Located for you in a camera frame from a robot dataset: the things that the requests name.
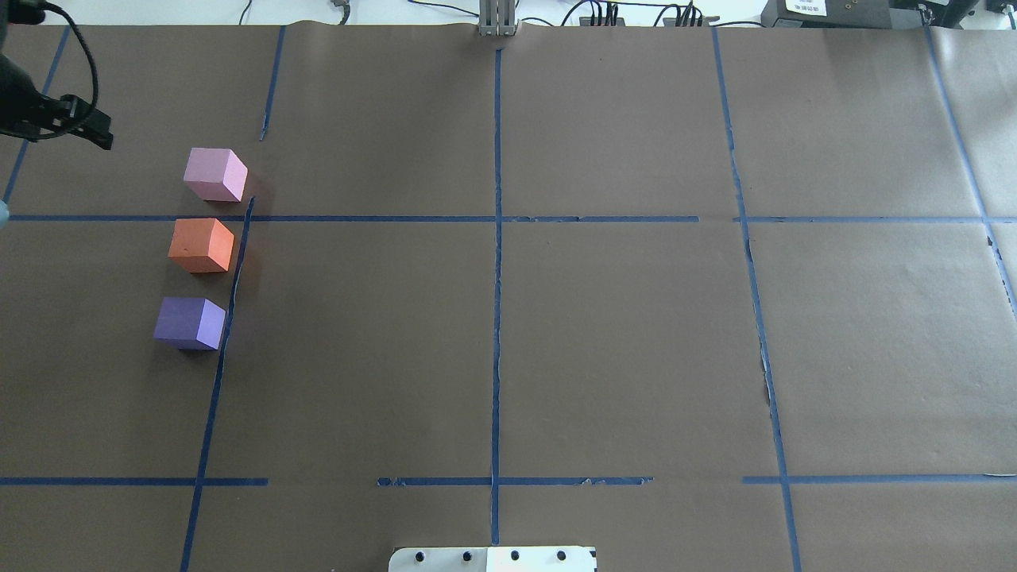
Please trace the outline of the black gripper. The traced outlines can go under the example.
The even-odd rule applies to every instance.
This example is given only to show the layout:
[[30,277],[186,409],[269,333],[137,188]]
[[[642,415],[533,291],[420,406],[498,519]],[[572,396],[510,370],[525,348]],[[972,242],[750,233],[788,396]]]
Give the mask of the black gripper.
[[1,133],[8,137],[74,135],[112,149],[111,118],[78,95],[62,95],[51,100],[41,94],[29,73],[7,56],[1,55]]

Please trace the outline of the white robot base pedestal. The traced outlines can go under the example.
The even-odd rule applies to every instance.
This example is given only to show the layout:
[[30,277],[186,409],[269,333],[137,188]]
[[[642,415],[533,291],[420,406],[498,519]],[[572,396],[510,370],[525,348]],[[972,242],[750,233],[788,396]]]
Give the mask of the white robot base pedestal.
[[388,571],[596,571],[594,547],[402,547]]

